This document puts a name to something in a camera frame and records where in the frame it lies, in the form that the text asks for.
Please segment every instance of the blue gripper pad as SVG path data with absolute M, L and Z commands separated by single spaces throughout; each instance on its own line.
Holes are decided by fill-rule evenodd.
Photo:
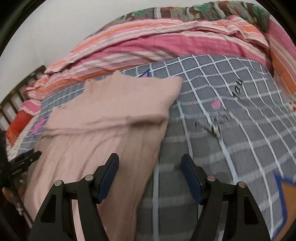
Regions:
M 198 203 L 202 204 L 203 197 L 201 193 L 201 185 L 200 182 L 190 165 L 190 156 L 183 155 L 181 159 L 181 170 L 185 176 L 185 179 L 187 181 L 188 187 L 190 189 L 191 195 L 193 199 Z
M 116 157 L 112 160 L 110 166 L 106 170 L 103 176 L 103 179 L 99 184 L 100 191 L 97 197 L 99 204 L 108 196 L 111 185 L 117 173 L 118 167 L 119 167 L 119 157 L 116 155 Z

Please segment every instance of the red fabric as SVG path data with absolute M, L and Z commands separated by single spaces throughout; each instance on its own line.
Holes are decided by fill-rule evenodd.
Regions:
M 28 114 L 23 110 L 17 113 L 17 116 L 9 125 L 9 128 L 5 134 L 6 138 L 9 140 L 10 146 L 14 145 L 19 134 L 22 132 L 22 130 L 26 127 L 26 125 L 30 122 L 32 118 L 32 115 Z

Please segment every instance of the wooden headboard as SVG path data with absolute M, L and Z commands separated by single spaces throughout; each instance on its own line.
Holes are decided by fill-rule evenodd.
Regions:
M 17 112 L 26 100 L 23 95 L 24 88 L 38 80 L 44 73 L 46 67 L 40 66 L 24 78 L 13 90 L 4 98 L 0 104 L 0 130 L 7 130 L 9 124 L 14 120 Z

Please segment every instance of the gray checkered bed sheet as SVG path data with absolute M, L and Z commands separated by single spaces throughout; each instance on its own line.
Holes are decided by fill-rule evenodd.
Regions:
M 249 59 L 190 55 L 122 73 L 139 76 L 147 69 L 153 77 L 180 76 L 183 85 L 169 110 L 159 162 L 138 208 L 136 240 L 190 239 L 201 209 L 180 170 L 184 153 L 222 182 L 246 182 L 272 236 L 283 221 L 274 173 L 295 178 L 296 121 L 269 72 Z M 83 88 L 80 83 L 43 101 L 39 119 L 81 94 Z M 213 108 L 216 100 L 221 104 L 218 110 Z M 213 126 L 220 131 L 211 133 Z M 19 154 L 34 147 L 43 128 L 34 136 L 29 131 Z M 219 240 L 226 208 L 217 232 Z

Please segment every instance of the metal screw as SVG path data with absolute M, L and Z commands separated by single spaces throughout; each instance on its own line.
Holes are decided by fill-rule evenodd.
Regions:
M 245 184 L 244 182 L 239 182 L 239 186 L 240 186 L 241 188 L 245 188 L 245 187 L 246 187 L 246 184 Z
M 55 184 L 56 186 L 59 186 L 59 185 L 62 184 L 62 181 L 61 181 L 61 180 L 57 180 L 57 181 L 54 182 L 54 184 Z
M 216 178 L 214 176 L 207 176 L 207 179 L 210 181 L 210 182 L 214 182 L 216 180 Z
M 87 175 L 87 176 L 85 177 L 85 180 L 90 181 L 90 180 L 92 180 L 93 178 L 94 178 L 93 175 Z

